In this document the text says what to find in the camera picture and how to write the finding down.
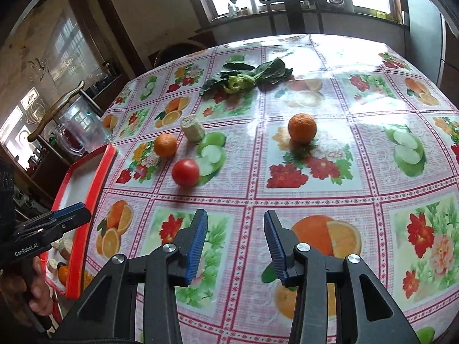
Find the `person's left hand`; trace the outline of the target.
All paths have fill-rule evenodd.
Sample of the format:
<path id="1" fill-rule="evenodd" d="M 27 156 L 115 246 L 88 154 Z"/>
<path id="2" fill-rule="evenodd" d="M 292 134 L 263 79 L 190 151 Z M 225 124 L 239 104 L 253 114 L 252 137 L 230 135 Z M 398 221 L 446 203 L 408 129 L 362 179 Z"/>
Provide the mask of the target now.
<path id="1" fill-rule="evenodd" d="M 32 298 L 28 303 L 30 310 L 39 316 L 49 316 L 53 310 L 53 299 L 50 296 L 50 289 L 45 282 L 42 265 L 38 256 L 31 260 L 34 268 L 32 282 L 27 284 L 25 280 L 14 273 L 4 272 L 1 275 L 1 294 L 7 306 L 18 320 L 26 319 L 24 303 L 20 302 L 27 287 L 30 288 Z"/>

